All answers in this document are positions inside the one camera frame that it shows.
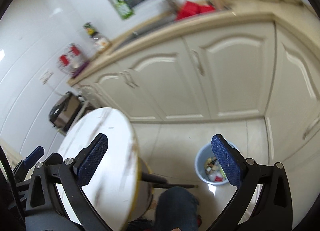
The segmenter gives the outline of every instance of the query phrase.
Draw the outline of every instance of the white marble tabletop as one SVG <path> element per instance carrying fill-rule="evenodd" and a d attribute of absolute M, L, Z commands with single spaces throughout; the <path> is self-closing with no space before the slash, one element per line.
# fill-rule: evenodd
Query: white marble tabletop
<path fill-rule="evenodd" d="M 88 113 L 68 131 L 58 153 L 63 159 L 75 158 L 99 133 L 108 137 L 108 149 L 82 189 L 102 219 L 118 231 L 130 219 L 138 196 L 138 145 L 127 117 L 112 108 Z M 80 223 L 61 185 L 58 190 L 70 219 Z"/>

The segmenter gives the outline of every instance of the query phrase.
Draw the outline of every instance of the trash can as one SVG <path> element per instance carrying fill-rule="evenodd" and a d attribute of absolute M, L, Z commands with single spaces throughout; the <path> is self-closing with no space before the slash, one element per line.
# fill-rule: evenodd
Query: trash can
<path fill-rule="evenodd" d="M 234 143 L 229 142 L 229 141 L 228 141 L 228 143 L 232 148 L 236 148 L 238 150 L 238 148 L 235 146 Z M 211 149 L 211 143 L 202 147 L 196 156 L 195 170 L 196 170 L 198 177 L 203 182 L 211 184 L 211 185 L 215 185 L 215 186 L 220 186 L 220 185 L 224 185 L 224 184 L 228 183 L 229 182 L 228 179 L 226 179 L 224 181 L 220 181 L 220 182 L 214 182 L 214 181 L 209 180 L 207 174 L 205 173 L 204 164 L 205 164 L 206 160 L 210 157 L 214 157 L 214 153 L 212 152 L 212 149 Z"/>

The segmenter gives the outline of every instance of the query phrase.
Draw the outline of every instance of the purple object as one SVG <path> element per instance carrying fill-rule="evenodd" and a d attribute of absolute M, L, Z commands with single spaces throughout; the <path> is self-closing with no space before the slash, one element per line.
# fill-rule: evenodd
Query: purple object
<path fill-rule="evenodd" d="M 77 69 L 73 74 L 72 74 L 72 79 L 76 78 L 79 76 L 79 74 L 89 65 L 90 61 L 86 61 L 84 64 L 82 64 L 79 69 Z"/>

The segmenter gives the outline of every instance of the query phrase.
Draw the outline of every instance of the white cabinet door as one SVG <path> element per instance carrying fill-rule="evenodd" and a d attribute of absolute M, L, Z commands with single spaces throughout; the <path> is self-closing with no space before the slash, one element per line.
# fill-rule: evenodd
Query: white cabinet door
<path fill-rule="evenodd" d="M 100 70 L 89 80 L 94 82 L 100 96 L 111 107 L 123 112 L 130 121 L 161 121 L 140 91 L 129 83 L 117 63 Z"/>
<path fill-rule="evenodd" d="M 184 39 L 213 119 L 264 115 L 275 63 L 273 23 L 228 26 Z"/>
<path fill-rule="evenodd" d="M 210 119 L 195 68 L 181 38 L 122 59 L 119 65 L 164 121 Z"/>
<path fill-rule="evenodd" d="M 277 26 L 277 61 L 266 112 L 270 163 L 284 161 L 320 128 L 320 63 L 292 34 Z"/>
<path fill-rule="evenodd" d="M 85 97 L 94 108 L 108 107 L 108 104 L 99 97 L 98 92 L 93 87 L 93 84 L 83 80 L 79 85 L 79 91 L 82 96 Z"/>
<path fill-rule="evenodd" d="M 293 206 L 292 228 L 304 218 L 320 192 L 320 131 L 292 157 L 283 162 Z"/>

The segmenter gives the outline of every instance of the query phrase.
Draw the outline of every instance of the trash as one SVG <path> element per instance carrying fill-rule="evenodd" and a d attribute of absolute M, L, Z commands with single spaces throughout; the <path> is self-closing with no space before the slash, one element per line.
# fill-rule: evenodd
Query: trash
<path fill-rule="evenodd" d="M 216 157 L 210 157 L 204 164 L 205 173 L 209 180 L 214 182 L 222 182 L 227 179 Z"/>

